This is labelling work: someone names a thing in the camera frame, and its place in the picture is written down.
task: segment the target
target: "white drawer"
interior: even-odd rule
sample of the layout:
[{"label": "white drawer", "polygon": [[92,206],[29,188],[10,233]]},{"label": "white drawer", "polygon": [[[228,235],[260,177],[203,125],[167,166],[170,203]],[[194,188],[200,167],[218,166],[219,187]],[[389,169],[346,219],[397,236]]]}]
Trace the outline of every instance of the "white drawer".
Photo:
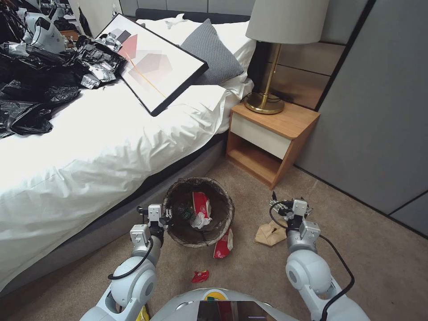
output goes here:
[{"label": "white drawer", "polygon": [[280,159],[284,158],[291,143],[291,140],[271,132],[236,113],[232,113],[230,131]]}]

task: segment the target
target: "black picture frame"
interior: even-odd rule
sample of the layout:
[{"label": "black picture frame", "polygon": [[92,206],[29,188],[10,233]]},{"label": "black picture frame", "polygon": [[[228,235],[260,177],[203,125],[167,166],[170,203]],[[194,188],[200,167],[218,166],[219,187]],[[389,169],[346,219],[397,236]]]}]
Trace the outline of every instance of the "black picture frame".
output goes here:
[{"label": "black picture frame", "polygon": [[158,116],[161,112],[163,112],[166,107],[168,107],[175,99],[177,99],[178,96],[180,96],[189,86],[191,86],[192,84],[195,83],[196,79],[198,79],[203,73],[205,73],[208,70],[208,64],[205,60],[202,60],[201,58],[195,56],[194,54],[188,52],[187,50],[182,49],[180,46],[170,42],[169,40],[163,38],[162,36],[156,34],[155,32],[151,31],[150,29],[143,27],[141,25],[139,25],[138,23],[136,23],[135,21],[129,19],[128,17],[124,16],[123,14],[118,14],[117,16],[115,16],[115,18],[113,18],[108,24],[107,26],[103,29],[103,31],[100,32],[100,34],[96,37],[99,38],[102,34],[104,34],[104,31],[110,26],[110,24],[112,22],[115,21],[115,19],[118,16],[122,16],[123,18],[127,19],[128,21],[132,22],[133,24],[137,25],[138,27],[149,31],[150,33],[152,33],[153,35],[157,36],[158,38],[160,38],[161,40],[165,41],[166,43],[173,45],[174,47],[180,49],[181,51],[183,51],[184,53],[192,56],[193,58],[199,60],[202,62],[202,65],[195,70],[182,84],[180,84],[168,97],[166,97],[164,99],[163,102],[161,102],[155,109],[153,109],[152,111],[150,111],[150,109],[148,108],[148,106],[146,106],[146,104],[144,103],[144,101],[142,100],[142,98],[134,91],[134,89],[132,88],[132,86],[122,77],[123,81],[127,84],[127,86],[129,87],[129,89],[131,89],[131,91],[133,92],[133,94],[138,98],[138,100],[141,102],[141,104],[144,106],[144,108],[149,112],[149,114],[153,117]]}]

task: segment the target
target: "white pillow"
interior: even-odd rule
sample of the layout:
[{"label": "white pillow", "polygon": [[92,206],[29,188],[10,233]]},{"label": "white pillow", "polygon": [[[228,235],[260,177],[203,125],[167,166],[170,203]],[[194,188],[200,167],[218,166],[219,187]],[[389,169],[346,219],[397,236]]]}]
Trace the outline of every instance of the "white pillow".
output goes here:
[{"label": "white pillow", "polygon": [[[150,29],[159,36],[171,41],[176,45],[181,45],[184,40],[202,23],[183,19],[183,14],[179,14],[175,18],[165,18],[162,20],[137,20],[138,24],[146,24],[146,28]],[[217,35],[226,48],[234,55],[244,69],[246,79],[246,71],[250,65],[253,56],[256,41],[245,36],[248,27],[248,21],[235,22],[226,24],[213,25],[217,31]]]}]

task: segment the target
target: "lampshade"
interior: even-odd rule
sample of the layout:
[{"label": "lampshade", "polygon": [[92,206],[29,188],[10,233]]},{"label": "lampshade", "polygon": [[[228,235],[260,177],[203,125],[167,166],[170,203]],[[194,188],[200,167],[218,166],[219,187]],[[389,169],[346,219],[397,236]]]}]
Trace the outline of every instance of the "lampshade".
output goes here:
[{"label": "lampshade", "polygon": [[321,38],[329,0],[255,0],[247,37],[305,44]]}]

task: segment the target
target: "gray pillow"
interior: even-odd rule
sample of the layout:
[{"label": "gray pillow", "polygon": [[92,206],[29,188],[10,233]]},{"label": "gray pillow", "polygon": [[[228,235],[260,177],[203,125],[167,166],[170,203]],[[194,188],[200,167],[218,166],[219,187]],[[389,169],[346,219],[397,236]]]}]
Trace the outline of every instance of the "gray pillow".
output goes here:
[{"label": "gray pillow", "polygon": [[196,80],[197,85],[218,85],[244,72],[238,60],[217,36],[209,19],[197,27],[181,47],[208,64],[209,69]]}]

